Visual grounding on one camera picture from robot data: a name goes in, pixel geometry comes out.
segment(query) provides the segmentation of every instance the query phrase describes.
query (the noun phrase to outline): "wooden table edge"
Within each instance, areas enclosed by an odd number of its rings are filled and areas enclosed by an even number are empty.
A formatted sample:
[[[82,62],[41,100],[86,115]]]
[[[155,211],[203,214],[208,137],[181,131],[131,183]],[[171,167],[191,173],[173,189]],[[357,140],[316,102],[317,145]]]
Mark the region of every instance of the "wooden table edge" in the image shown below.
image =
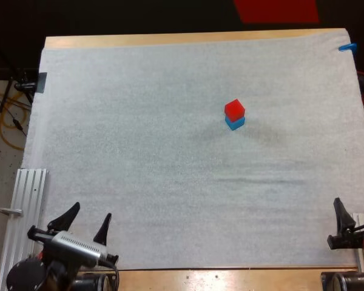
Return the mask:
[[[181,44],[191,42],[234,41],[247,39],[272,39],[307,36],[326,33],[343,28],[317,28],[293,30],[256,30],[248,32],[204,32],[204,33],[164,33],[154,35],[84,35],[49,36],[46,49],[79,49],[91,47],[120,47],[130,45]]]

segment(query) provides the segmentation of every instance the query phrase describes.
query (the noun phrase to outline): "wooden board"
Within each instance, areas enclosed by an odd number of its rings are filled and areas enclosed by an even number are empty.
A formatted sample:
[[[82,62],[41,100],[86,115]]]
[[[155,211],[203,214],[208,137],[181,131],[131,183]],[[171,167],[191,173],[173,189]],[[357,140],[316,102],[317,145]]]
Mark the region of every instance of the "wooden board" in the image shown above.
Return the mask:
[[[253,32],[179,33],[159,35],[52,36],[45,48],[68,49],[130,45],[178,44],[186,42],[232,41],[307,36],[339,28],[307,30],[266,30]],[[346,269],[251,269],[251,270],[143,270],[120,271],[120,291],[145,290],[322,290],[322,272]]]
[[[186,42],[234,41],[240,39],[290,38],[332,32],[339,28],[262,30],[253,32],[165,33],[157,35],[50,36],[45,48],[118,47],[127,45],[180,44]]]
[[[119,291],[319,291],[322,272],[347,271],[356,269],[120,271]]]

